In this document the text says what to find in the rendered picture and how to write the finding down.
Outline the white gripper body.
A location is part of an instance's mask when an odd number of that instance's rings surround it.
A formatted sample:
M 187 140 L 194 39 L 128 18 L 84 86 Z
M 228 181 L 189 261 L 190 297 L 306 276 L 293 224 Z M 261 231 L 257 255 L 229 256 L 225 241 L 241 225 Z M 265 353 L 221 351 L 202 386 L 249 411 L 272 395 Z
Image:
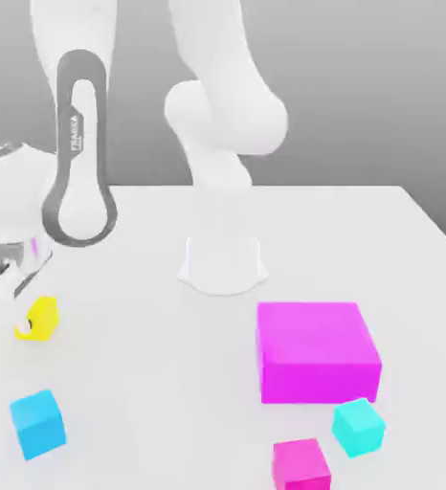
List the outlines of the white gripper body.
M 21 264 L 14 257 L 0 257 L 0 313 L 14 310 L 25 302 L 52 256 L 52 252 L 26 253 Z

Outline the small blue cube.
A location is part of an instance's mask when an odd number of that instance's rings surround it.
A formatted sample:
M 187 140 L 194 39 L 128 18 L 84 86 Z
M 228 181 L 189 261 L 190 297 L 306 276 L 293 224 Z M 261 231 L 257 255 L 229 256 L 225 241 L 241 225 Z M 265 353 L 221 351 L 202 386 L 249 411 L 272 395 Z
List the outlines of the small blue cube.
M 65 426 L 53 393 L 41 390 L 10 403 L 11 420 L 26 460 L 66 443 Z

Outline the small magenta cube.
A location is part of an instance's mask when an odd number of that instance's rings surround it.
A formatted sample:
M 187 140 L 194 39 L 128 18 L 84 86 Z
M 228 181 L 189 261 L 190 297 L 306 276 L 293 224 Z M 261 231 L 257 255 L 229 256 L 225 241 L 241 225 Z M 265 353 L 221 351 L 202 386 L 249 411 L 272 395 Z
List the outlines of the small magenta cube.
M 276 490 L 331 490 L 331 472 L 316 438 L 275 443 Z

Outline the small turquoise cube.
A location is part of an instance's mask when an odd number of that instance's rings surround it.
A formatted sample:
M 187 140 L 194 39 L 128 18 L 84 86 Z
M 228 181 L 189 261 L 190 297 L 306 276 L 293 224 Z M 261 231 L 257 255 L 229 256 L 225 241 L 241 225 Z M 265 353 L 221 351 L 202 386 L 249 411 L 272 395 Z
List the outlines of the small turquoise cube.
M 386 423 L 366 398 L 334 408 L 331 431 L 350 458 L 380 449 Z

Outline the large magenta box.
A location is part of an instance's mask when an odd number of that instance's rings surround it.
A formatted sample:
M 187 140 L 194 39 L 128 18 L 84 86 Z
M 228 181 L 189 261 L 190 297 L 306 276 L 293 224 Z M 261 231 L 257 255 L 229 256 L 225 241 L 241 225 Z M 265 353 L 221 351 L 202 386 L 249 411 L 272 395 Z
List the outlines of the large magenta box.
M 355 302 L 260 302 L 256 355 L 264 404 L 376 400 L 382 361 Z

